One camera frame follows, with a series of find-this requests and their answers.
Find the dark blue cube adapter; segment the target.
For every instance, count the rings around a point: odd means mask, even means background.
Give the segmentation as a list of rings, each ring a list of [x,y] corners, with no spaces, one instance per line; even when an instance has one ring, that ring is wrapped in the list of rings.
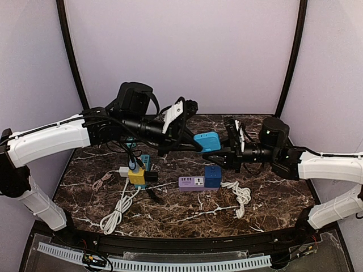
[[[205,167],[204,188],[208,190],[218,190],[222,182],[222,169],[217,165]]]

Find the blue small charger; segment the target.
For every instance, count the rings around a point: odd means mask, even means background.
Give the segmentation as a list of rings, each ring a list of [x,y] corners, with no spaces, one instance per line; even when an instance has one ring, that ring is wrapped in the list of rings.
[[[212,152],[221,149],[220,137],[214,131],[196,134],[194,135],[193,139],[202,147],[202,150],[200,151],[201,153]]]

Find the teal power strip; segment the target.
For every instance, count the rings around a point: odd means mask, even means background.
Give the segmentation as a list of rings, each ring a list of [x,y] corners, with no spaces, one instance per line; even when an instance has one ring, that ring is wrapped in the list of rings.
[[[133,172],[137,172],[140,168],[142,168],[142,169],[144,169],[145,171],[149,171],[150,170],[150,162],[151,162],[151,160],[150,160],[150,155],[141,155],[140,156],[140,160],[141,160],[141,162],[142,162],[142,164],[143,164],[143,166],[142,167],[140,167],[138,164],[136,165],[136,169],[133,171]],[[134,187],[136,188],[136,189],[138,189],[138,188],[141,188],[141,189],[144,189],[144,188],[146,188],[146,184],[145,185],[136,185],[136,184],[134,184]]]

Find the purple power strip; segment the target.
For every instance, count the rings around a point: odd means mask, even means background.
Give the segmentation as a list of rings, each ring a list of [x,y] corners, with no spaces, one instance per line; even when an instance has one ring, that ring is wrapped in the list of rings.
[[[207,188],[205,186],[205,177],[203,176],[179,177],[178,186],[181,192],[217,191],[219,189],[219,187]]]

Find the black power adapter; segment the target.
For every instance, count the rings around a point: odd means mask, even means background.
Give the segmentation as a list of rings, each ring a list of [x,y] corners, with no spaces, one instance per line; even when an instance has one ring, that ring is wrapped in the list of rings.
[[[151,185],[158,182],[158,173],[154,171],[146,171],[144,174],[145,182],[146,182],[146,192],[148,196],[156,203],[160,203],[161,199],[154,193],[151,188]]]

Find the light blue USB charger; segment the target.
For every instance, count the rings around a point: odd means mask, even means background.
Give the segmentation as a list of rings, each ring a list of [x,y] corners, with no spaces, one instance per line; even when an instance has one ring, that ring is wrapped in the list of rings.
[[[129,160],[128,167],[131,171],[134,171],[136,169],[136,162],[133,160]]]

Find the yellow cube plug adapter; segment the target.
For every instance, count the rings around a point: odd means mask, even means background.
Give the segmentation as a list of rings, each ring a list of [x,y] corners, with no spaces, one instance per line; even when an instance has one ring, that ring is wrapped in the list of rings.
[[[140,168],[137,172],[128,171],[128,178],[131,184],[145,185],[145,170]]]

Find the white USB charger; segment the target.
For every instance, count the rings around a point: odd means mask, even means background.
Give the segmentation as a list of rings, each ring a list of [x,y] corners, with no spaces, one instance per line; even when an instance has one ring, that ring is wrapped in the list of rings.
[[[121,177],[128,177],[129,168],[128,167],[119,167],[118,172]]]

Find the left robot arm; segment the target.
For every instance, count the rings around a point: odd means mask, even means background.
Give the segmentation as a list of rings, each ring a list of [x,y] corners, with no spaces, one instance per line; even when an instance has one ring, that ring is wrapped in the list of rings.
[[[3,131],[1,136],[1,194],[25,205],[54,232],[69,230],[71,216],[44,193],[31,176],[28,164],[63,151],[108,142],[118,142],[129,155],[126,138],[142,142],[157,150],[158,155],[170,151],[201,151],[187,120],[196,114],[198,104],[183,97],[165,108],[164,118],[146,115],[148,103],[138,102],[138,109],[122,108],[114,99],[105,108],[84,110],[65,120],[24,132]]]

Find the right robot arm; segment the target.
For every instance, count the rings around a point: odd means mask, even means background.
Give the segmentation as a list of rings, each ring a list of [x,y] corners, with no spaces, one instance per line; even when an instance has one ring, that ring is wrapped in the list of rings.
[[[203,158],[223,169],[239,172],[243,163],[268,163],[271,171],[287,180],[348,182],[347,191],[321,204],[302,210],[295,228],[316,232],[324,226],[362,212],[362,153],[330,154],[294,146],[289,126],[276,117],[263,120],[258,141],[246,142],[243,125],[228,118],[226,140]]]

